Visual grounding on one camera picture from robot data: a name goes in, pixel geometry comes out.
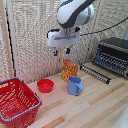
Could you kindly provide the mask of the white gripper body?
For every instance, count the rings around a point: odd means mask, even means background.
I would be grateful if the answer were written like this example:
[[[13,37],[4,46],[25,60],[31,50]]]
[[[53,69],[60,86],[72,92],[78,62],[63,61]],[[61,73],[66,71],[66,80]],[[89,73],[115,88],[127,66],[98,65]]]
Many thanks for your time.
[[[80,35],[78,32],[70,35],[61,34],[59,29],[53,29],[47,33],[47,45],[49,47],[58,47],[73,45],[79,42]]]

